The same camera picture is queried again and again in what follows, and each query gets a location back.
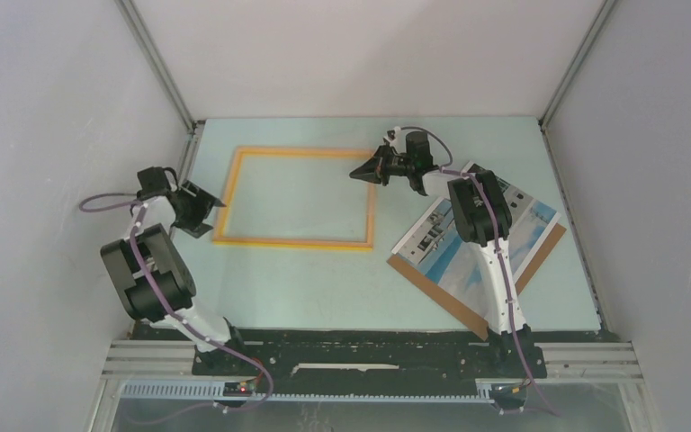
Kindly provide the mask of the building and sky photo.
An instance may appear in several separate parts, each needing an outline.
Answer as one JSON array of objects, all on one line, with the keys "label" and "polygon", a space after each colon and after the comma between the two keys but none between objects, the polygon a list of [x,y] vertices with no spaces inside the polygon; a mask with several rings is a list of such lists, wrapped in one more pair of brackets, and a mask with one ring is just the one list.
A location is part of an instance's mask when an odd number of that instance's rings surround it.
[{"label": "building and sky photo", "polygon": [[[498,184],[513,222],[508,259],[519,295],[566,232],[561,214],[513,184]],[[391,251],[389,265],[469,329],[486,328],[480,266],[457,233],[452,205],[438,198]]]}]

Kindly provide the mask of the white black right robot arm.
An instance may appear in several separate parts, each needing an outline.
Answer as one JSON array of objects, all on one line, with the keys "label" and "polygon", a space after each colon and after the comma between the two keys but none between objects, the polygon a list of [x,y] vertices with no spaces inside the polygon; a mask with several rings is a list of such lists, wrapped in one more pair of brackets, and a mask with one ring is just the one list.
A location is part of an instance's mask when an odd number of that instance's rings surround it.
[{"label": "white black right robot arm", "polygon": [[479,263],[488,306],[489,339],[499,342],[487,353],[490,370],[509,376],[524,356],[521,338],[530,334],[515,288],[508,247],[513,217],[495,174],[451,169],[453,154],[432,131],[419,126],[397,126],[386,132],[382,144],[349,177],[387,185],[391,178],[408,179],[422,196],[450,202],[453,222],[462,242]]}]

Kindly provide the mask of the brown cardboard backing board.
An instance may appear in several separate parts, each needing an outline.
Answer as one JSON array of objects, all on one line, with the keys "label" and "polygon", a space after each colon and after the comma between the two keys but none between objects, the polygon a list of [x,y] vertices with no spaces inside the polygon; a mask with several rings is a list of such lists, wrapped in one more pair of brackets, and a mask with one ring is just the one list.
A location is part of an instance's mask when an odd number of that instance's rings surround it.
[{"label": "brown cardboard backing board", "polygon": [[[553,220],[548,224],[523,222],[511,231],[507,256],[512,268],[513,295],[518,296],[537,273],[566,232]],[[489,322],[509,323],[506,293],[501,289],[501,308],[494,310],[483,275],[499,271],[492,254],[481,265],[472,245],[456,228],[422,223],[392,250],[388,264],[422,293],[441,306],[477,337],[488,338]]]}]

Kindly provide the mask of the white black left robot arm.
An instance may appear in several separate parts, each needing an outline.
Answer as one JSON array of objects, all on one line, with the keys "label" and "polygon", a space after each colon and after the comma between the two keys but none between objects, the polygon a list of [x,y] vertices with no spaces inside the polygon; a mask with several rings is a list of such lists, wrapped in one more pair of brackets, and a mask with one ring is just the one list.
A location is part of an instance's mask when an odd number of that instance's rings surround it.
[{"label": "white black left robot arm", "polygon": [[170,166],[137,173],[140,189],[124,205],[130,222],[121,238],[100,250],[101,259],[126,313],[151,327],[173,329],[192,340],[198,359],[225,374],[248,363],[240,333],[228,319],[196,299],[196,283],[172,240],[180,230],[194,239],[211,231],[219,198],[190,182],[180,182]]}]

